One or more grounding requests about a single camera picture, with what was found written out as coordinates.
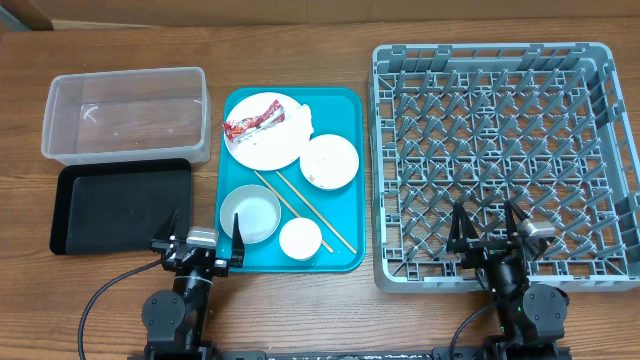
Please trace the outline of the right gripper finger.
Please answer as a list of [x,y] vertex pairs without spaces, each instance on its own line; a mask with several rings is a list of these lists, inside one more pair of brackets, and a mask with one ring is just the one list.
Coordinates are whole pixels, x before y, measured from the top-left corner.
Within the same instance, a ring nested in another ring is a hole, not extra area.
[[508,199],[504,202],[505,225],[507,230],[507,239],[514,240],[514,234],[517,232],[517,226],[520,222],[529,219],[527,215],[515,202]]
[[451,217],[452,224],[447,240],[448,245],[464,245],[469,240],[480,239],[461,202],[454,203]]

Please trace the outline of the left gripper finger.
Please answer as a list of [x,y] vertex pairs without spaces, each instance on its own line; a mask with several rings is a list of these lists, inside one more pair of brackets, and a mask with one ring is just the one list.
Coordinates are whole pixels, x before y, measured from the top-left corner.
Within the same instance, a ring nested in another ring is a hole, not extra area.
[[175,207],[169,214],[168,218],[158,228],[153,235],[153,240],[171,240],[175,236],[175,229],[178,220],[178,208]]
[[239,214],[234,214],[233,230],[232,230],[232,260],[243,260],[245,255],[245,246],[239,228]]

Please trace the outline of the grey bowl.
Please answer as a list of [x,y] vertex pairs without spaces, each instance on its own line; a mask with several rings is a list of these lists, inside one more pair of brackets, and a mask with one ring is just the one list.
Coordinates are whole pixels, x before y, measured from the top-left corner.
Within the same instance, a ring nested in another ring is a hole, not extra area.
[[244,185],[229,193],[219,210],[219,222],[231,237],[234,219],[238,216],[239,231],[245,244],[257,244],[268,239],[281,219],[280,201],[268,188]]

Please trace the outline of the white cup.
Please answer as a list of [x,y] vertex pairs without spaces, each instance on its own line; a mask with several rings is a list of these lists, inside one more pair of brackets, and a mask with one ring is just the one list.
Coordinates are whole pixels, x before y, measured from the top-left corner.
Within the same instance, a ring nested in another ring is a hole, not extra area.
[[297,261],[309,260],[322,246],[322,233],[314,221],[294,218],[281,228],[279,245],[289,258]]

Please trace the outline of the large pink plate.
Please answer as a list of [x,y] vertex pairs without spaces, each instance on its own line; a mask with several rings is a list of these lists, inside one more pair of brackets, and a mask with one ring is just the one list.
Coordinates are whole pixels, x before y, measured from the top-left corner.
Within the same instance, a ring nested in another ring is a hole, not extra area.
[[283,122],[267,130],[262,130],[238,144],[228,141],[222,135],[223,143],[231,156],[241,165],[252,170],[273,171],[286,167],[300,157],[310,141],[309,139],[306,143],[297,143],[288,135],[286,112],[303,104],[282,93],[261,92],[250,95],[231,109],[224,122],[261,115],[274,100],[278,100],[284,106],[285,120]]

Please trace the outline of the red snack wrapper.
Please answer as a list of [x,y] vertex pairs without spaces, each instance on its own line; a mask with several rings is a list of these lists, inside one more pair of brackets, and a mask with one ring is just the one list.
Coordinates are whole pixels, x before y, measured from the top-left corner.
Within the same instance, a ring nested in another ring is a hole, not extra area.
[[285,120],[284,106],[274,100],[261,115],[232,119],[222,124],[223,135],[232,143],[240,143]]

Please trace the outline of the pink bowl with rice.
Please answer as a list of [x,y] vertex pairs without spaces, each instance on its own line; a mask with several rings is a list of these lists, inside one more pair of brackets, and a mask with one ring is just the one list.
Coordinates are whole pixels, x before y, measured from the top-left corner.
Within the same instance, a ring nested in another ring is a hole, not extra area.
[[299,165],[311,185],[330,191],[346,186],[355,178],[360,158],[354,145],[346,138],[324,134],[307,143]]

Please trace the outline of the white napkin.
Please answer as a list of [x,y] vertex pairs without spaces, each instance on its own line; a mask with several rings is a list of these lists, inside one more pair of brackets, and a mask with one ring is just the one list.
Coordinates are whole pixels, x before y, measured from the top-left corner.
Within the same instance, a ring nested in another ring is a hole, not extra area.
[[288,135],[297,143],[306,143],[314,132],[312,113],[307,104],[292,108],[286,112]]

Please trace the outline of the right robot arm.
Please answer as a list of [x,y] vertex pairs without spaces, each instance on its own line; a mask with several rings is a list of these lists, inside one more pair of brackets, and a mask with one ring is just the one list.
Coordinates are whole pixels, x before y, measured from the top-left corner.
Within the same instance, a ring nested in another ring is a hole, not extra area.
[[461,202],[452,208],[446,251],[461,256],[461,266],[475,271],[476,280],[492,302],[470,315],[455,331],[447,355],[454,359],[462,331],[479,316],[494,310],[501,327],[471,351],[473,359],[569,359],[557,341],[565,335],[570,303],[558,287],[531,284],[528,262],[543,255],[556,238],[548,221],[535,221],[511,200],[504,202],[506,236],[482,240]]

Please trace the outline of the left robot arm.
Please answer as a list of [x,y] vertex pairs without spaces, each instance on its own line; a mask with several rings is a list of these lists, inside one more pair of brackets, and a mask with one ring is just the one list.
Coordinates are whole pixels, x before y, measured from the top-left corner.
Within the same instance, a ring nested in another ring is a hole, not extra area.
[[176,235],[178,214],[173,212],[150,242],[161,255],[159,264],[175,274],[173,287],[152,294],[144,303],[141,319],[147,329],[145,359],[222,359],[216,346],[203,339],[215,277],[226,277],[243,266],[245,245],[239,216],[232,222],[231,255],[217,255],[218,232],[193,227],[184,238]]

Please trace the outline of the grey dishwasher rack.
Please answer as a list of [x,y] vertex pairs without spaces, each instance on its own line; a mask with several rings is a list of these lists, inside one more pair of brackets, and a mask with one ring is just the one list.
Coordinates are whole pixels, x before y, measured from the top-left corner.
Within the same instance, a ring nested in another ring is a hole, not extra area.
[[475,291],[446,249],[455,204],[482,240],[504,204],[556,237],[532,281],[639,284],[639,157],[611,50],[597,42],[386,44],[369,77],[373,271],[388,293]]

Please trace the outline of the clear plastic waste bin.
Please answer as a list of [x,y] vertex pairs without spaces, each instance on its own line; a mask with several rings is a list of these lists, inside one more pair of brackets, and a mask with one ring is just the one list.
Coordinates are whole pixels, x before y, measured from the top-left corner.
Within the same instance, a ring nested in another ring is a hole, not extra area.
[[211,97],[200,67],[66,74],[50,85],[41,153],[65,166],[211,159]]

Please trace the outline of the black plastic tray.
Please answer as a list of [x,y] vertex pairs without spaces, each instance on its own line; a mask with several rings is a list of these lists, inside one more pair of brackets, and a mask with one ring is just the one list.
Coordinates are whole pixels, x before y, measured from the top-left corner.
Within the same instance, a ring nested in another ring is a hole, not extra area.
[[58,176],[49,248],[55,255],[147,250],[170,218],[184,238],[192,188],[185,159],[67,166]]

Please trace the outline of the teal serving tray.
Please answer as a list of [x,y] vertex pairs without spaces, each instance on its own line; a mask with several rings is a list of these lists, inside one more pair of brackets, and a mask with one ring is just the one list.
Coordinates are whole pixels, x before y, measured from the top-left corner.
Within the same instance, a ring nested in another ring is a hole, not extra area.
[[231,237],[225,233],[221,206],[233,190],[244,185],[272,185],[292,206],[281,207],[280,223],[294,218],[295,213],[313,220],[320,228],[330,250],[322,247],[306,261],[296,261],[279,246],[279,233],[246,246],[240,273],[321,273],[349,272],[357,268],[366,253],[366,210],[364,174],[363,109],[359,96],[343,87],[247,87],[232,92],[224,106],[229,117],[237,105],[252,95],[275,92],[287,95],[301,105],[308,105],[312,115],[314,136],[335,134],[354,145],[359,156],[355,178],[338,190],[321,190],[307,181],[298,163],[279,170],[253,170],[232,158],[225,144],[220,145],[215,229],[220,232],[222,254],[230,254]]

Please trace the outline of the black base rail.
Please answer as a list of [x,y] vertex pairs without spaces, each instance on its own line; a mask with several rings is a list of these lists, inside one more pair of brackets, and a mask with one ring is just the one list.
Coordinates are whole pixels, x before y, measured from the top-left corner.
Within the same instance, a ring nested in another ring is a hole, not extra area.
[[216,351],[213,355],[188,353],[186,355],[156,355],[146,351],[129,359],[223,359],[223,360],[481,360],[489,359],[482,347],[457,347],[450,356],[449,347],[434,347],[418,352],[325,352],[325,353],[265,353],[264,351]]

